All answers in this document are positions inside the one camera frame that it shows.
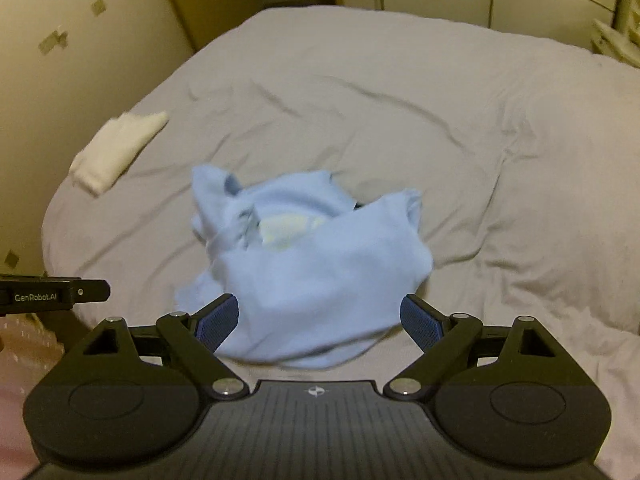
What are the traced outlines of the white bedside table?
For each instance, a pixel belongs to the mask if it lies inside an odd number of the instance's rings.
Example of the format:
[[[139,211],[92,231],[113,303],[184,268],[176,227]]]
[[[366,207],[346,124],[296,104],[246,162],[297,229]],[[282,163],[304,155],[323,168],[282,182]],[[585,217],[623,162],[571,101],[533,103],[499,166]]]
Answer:
[[[615,58],[616,61],[625,63],[635,68],[640,67],[640,52],[638,44],[635,44],[621,32],[601,22],[592,22],[591,47],[594,53]]]

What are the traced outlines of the light blue sweatshirt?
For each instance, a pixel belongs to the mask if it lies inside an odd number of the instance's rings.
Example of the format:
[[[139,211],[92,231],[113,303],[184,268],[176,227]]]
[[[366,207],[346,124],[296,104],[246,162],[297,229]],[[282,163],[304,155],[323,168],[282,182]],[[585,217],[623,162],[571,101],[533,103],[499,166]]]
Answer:
[[[214,166],[192,171],[194,233],[208,268],[179,289],[193,313],[235,296],[238,325],[218,354],[328,368],[366,352],[399,322],[402,298],[433,269],[413,188],[361,205],[326,171],[246,188]]]

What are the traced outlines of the folded white cloth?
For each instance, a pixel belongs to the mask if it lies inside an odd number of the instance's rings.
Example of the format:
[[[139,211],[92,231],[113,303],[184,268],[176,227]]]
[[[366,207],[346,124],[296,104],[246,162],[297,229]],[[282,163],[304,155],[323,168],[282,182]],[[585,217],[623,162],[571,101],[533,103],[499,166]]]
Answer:
[[[68,170],[70,178],[94,196],[102,195],[167,125],[168,120],[167,112],[149,115],[124,113],[108,120],[74,157]]]

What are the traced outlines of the grey duvet cover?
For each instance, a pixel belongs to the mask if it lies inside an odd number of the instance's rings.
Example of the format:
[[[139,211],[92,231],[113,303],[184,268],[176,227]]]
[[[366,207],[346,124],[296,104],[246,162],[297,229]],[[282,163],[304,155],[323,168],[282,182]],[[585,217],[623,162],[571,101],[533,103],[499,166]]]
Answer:
[[[168,124],[94,197],[71,180],[42,225],[52,275],[103,278],[88,325],[153,323],[208,265],[191,171],[251,185],[326,170],[360,203],[414,188],[423,297],[490,325],[533,315],[598,384],[598,464],[639,474],[639,73],[549,39],[339,6],[272,9],[134,106]]]

